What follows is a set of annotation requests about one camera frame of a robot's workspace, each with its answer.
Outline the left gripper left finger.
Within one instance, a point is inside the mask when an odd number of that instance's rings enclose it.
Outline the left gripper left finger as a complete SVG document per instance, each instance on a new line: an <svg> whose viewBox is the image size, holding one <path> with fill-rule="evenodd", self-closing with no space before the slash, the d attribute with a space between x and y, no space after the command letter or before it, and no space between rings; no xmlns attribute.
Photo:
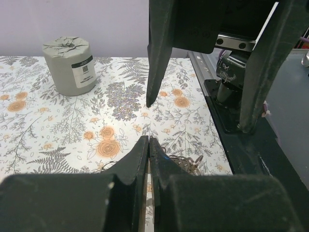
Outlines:
<svg viewBox="0 0 309 232"><path fill-rule="evenodd" d="M0 185L3 232L142 232L149 138L99 174L17 174Z"/></svg>

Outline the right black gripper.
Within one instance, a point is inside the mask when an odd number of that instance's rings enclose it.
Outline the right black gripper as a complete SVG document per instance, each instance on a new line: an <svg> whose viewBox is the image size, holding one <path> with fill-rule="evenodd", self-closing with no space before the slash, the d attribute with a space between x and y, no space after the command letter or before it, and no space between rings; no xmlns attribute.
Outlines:
<svg viewBox="0 0 309 232"><path fill-rule="evenodd" d="M156 100L172 48L209 54L218 35L256 40L273 0L150 0L146 106ZM250 133L281 65L309 27L307 0L280 0L245 70L239 128Z"/></svg>

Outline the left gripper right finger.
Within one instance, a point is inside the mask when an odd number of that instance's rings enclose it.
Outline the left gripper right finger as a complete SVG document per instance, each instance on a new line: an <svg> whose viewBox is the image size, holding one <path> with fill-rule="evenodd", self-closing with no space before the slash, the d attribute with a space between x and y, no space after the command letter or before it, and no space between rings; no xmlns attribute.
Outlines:
<svg viewBox="0 0 309 232"><path fill-rule="evenodd" d="M191 175L150 138L157 232L302 232L283 185L267 175Z"/></svg>

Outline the metal disc keyring holder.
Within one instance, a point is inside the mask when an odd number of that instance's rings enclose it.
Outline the metal disc keyring holder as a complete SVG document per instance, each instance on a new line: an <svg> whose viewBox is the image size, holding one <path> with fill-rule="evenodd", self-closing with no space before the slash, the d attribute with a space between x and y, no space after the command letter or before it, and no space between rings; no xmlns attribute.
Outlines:
<svg viewBox="0 0 309 232"><path fill-rule="evenodd" d="M200 175L198 170L198 165L201 162L203 156L198 157L196 161L191 158L186 158L183 156L168 156L166 154L166 149L159 146L159 149L163 151L163 155L168 159L176 163L184 171L192 175ZM128 176L134 171L141 171L142 174L149 173L149 142L148 141L138 141L130 152L128 152L119 161L114 161L113 165L109 168L103 166L100 170L101 174L116 174L119 176Z"/></svg>

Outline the floral table mat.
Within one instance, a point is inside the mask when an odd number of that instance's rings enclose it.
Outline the floral table mat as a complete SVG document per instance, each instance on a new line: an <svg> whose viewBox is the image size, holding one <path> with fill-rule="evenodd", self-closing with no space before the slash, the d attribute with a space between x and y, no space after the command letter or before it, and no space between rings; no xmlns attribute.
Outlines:
<svg viewBox="0 0 309 232"><path fill-rule="evenodd" d="M17 174L99 174L142 136L168 156L183 156L200 175L232 174L223 145L187 58L169 61L153 106L146 106L146 58L95 58L97 83L64 96L43 57L0 58L0 183ZM145 229L154 229L153 181L144 187Z"/></svg>

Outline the grey paper wrapped roll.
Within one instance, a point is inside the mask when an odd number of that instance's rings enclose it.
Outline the grey paper wrapped roll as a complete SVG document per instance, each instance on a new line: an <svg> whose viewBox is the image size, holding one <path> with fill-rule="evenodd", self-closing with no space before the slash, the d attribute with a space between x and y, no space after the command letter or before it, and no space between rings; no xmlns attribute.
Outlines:
<svg viewBox="0 0 309 232"><path fill-rule="evenodd" d="M95 86L97 77L88 41L64 36L43 44L42 51L58 93L79 96Z"/></svg>

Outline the aluminium frame rail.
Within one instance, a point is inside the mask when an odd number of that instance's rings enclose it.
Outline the aluminium frame rail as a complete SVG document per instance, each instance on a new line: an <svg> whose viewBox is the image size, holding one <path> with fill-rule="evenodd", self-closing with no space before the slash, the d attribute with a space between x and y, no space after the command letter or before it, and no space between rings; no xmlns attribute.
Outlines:
<svg viewBox="0 0 309 232"><path fill-rule="evenodd" d="M193 51L187 53L200 81L204 82L204 80L217 78L216 64L218 61L218 55L218 51L214 51L211 54L203 54Z"/></svg>

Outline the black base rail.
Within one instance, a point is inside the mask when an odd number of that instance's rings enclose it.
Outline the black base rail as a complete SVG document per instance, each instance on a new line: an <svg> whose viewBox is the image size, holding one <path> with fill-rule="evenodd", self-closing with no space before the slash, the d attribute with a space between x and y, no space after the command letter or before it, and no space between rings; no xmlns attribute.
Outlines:
<svg viewBox="0 0 309 232"><path fill-rule="evenodd" d="M266 174L277 178L287 191L308 193L277 136L265 118L258 118L252 133L239 128L242 90L221 80L205 80L205 97L219 138L234 174Z"/></svg>

